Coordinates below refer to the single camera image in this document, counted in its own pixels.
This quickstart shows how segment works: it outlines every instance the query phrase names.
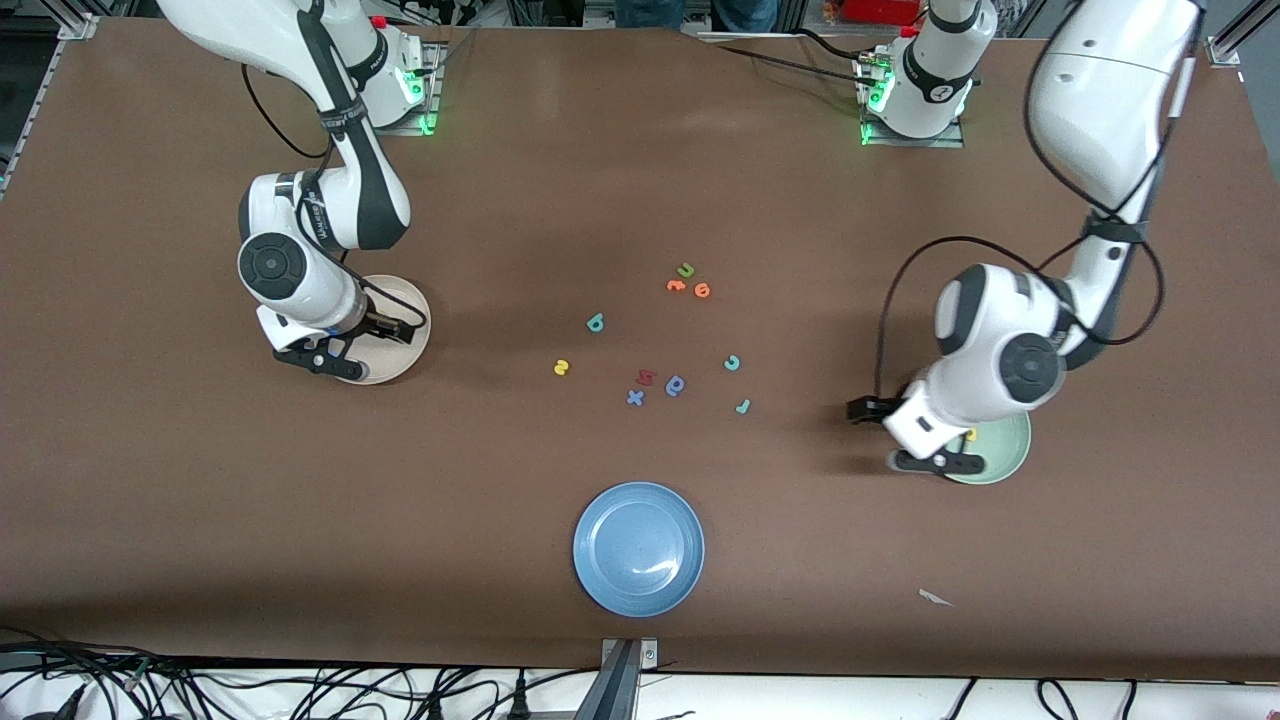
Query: blue jeans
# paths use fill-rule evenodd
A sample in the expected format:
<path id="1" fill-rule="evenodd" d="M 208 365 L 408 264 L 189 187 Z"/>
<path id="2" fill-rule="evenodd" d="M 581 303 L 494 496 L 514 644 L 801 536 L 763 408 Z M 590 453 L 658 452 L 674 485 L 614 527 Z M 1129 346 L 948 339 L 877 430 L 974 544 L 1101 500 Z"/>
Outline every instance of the blue jeans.
<path id="1" fill-rule="evenodd" d="M 616 0 L 617 27 L 669 27 L 685 20 L 685 0 Z M 712 0 L 712 29 L 772 32 L 778 0 Z"/>

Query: white paper scrap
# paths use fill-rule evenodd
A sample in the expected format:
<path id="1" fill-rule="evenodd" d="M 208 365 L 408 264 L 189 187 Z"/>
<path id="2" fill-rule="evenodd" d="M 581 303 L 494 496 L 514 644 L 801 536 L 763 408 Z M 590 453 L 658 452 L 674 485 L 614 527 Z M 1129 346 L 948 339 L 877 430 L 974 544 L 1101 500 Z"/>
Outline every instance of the white paper scrap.
<path id="1" fill-rule="evenodd" d="M 927 591 L 924 588 L 920 588 L 920 597 L 923 597 L 924 600 L 932 602 L 933 605 L 946 605 L 947 607 L 955 607 L 955 605 L 951 605 L 950 602 L 942 600 L 941 597 L 931 593 L 929 591 Z"/>

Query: blue plate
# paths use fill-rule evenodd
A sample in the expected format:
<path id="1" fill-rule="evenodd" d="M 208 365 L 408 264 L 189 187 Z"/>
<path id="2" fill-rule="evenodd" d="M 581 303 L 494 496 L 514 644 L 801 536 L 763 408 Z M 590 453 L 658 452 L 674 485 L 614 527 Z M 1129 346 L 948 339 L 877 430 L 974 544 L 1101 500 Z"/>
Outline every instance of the blue plate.
<path id="1" fill-rule="evenodd" d="M 586 506 L 573 533 L 573 566 L 588 594 L 627 618 L 653 618 L 689 597 L 703 573 L 703 525 L 655 483 L 623 483 Z"/>

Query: red container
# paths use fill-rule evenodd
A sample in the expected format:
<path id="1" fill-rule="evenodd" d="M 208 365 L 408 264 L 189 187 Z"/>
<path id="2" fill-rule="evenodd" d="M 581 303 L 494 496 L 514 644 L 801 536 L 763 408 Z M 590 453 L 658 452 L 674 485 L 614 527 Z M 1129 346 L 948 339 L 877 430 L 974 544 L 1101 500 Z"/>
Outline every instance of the red container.
<path id="1" fill-rule="evenodd" d="M 920 12 L 920 0 L 845 0 L 840 15 L 855 23 L 909 26 Z"/>

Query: brown tabletop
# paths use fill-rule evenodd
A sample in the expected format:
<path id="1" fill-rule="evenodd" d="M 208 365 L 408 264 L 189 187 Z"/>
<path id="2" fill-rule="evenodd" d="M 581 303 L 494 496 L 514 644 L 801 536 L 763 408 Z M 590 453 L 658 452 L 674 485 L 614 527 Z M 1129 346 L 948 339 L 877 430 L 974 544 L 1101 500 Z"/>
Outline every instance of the brown tabletop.
<path id="1" fill-rule="evenodd" d="M 236 275 L 244 187 L 307 163 L 236 64 L 104 20 L 0 202 L 0 618 L 169 653 L 575 666 L 654 635 L 685 670 L 1275 679 L 1280 193 L 1234 69 L 1201 64 L 1169 151 L 1160 322 L 1070 375 L 1016 475 L 891 474 L 887 433 L 842 421 L 914 247 L 1038 259 L 1079 228 L 1020 127 L 1038 49 L 997 41 L 968 146 L 927 151 L 860 146 L 842 81 L 675 33 L 480 31 L 439 132 L 384 141 L 410 232 L 351 258 L 424 288 L 430 346 L 351 387 L 275 363 Z M 301 95 L 257 82 L 321 147 Z M 934 359 L 937 292 L 982 260 L 908 277 L 887 384 Z M 666 291 L 686 261 L 712 297 Z M 628 406 L 640 369 L 687 389 Z M 707 533 L 696 589 L 650 620 L 571 560 L 586 503 L 632 479 Z"/>

